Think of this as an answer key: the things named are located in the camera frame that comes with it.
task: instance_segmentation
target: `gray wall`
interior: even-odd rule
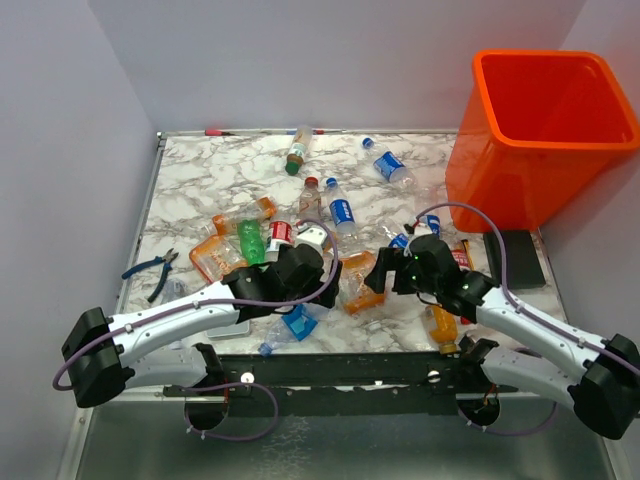
[[[457,127],[482,48],[558,48],[584,0],[90,0],[162,130]]]
[[[115,304],[154,129],[82,0],[0,5],[0,477],[55,478],[51,388],[85,309]]]
[[[589,0],[563,47],[603,55],[640,114],[640,3]],[[544,235],[569,318],[640,341],[640,155],[609,172],[553,219]],[[640,478],[640,425],[623,439]]]

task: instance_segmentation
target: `orange plastic bin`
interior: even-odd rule
[[[449,200],[501,229],[534,230],[606,167],[640,147],[636,117],[607,63],[586,52],[485,50],[446,171]],[[452,208],[456,228],[484,232]]]

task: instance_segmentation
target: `blue-handled pliers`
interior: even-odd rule
[[[170,248],[167,251],[167,253],[165,253],[162,257],[156,257],[153,260],[149,260],[148,262],[142,262],[142,263],[139,263],[138,265],[131,267],[129,270],[127,270],[122,274],[122,279],[126,280],[134,273],[141,272],[145,268],[153,267],[154,265],[160,265],[161,263],[164,263],[162,267],[162,273],[160,274],[160,281],[158,282],[158,285],[156,286],[156,289],[153,291],[153,293],[149,295],[149,297],[147,297],[147,301],[149,303],[152,303],[158,297],[158,295],[160,295],[160,292],[162,291],[162,288],[164,287],[164,284],[167,281],[167,276],[169,275],[169,271],[171,270],[171,262],[173,262],[177,256],[178,256],[178,252],[174,253],[173,248]]]

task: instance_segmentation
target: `metal floor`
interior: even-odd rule
[[[503,400],[496,427],[537,424],[551,405]],[[428,415],[286,417],[270,436],[232,444],[186,435],[182,402],[111,402],[96,410],[82,480],[121,479],[614,479],[601,438],[561,409],[547,431],[504,438],[472,430],[459,417]],[[262,428],[266,419],[230,419],[225,433]]]

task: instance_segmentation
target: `marble surface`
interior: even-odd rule
[[[149,215],[139,245],[138,261],[163,255],[169,248],[180,252],[173,262],[170,278],[187,283],[191,291],[204,285],[200,274],[189,261],[189,251],[205,238],[203,227],[211,217],[232,212],[263,195],[272,196],[279,207],[297,205],[307,176],[320,180],[321,188],[328,177],[336,177],[347,192],[356,222],[356,239],[340,244],[341,255],[363,249],[377,251],[388,243],[378,228],[383,218],[405,223],[425,200],[403,194],[373,169],[360,147],[361,135],[339,134],[316,136],[310,154],[298,176],[284,171],[284,157],[291,143],[288,135],[238,137],[169,137],[158,173]],[[446,199],[444,173],[455,141],[451,134],[385,134],[374,140],[385,143],[418,178],[423,188],[436,188],[439,199]],[[488,273],[481,235],[457,232],[447,209],[440,212],[442,237],[450,245],[467,238],[477,270]],[[330,215],[325,218],[331,226]],[[535,238],[547,285],[540,289],[516,292],[535,307],[564,319],[556,287],[539,238]],[[131,280],[125,312],[149,307],[146,301],[154,289],[160,267],[148,269]],[[349,316],[339,307],[322,318],[313,334],[305,341],[277,350],[291,353],[357,353],[432,351],[437,345],[428,336],[422,317],[424,306],[415,297],[390,294],[384,306]],[[251,321],[249,336],[216,339],[221,354],[256,353],[270,326],[277,320],[272,315]],[[506,337],[484,327],[460,327],[460,334],[473,331],[474,336],[494,338],[514,345]],[[191,344],[210,341],[204,334],[187,339]]]

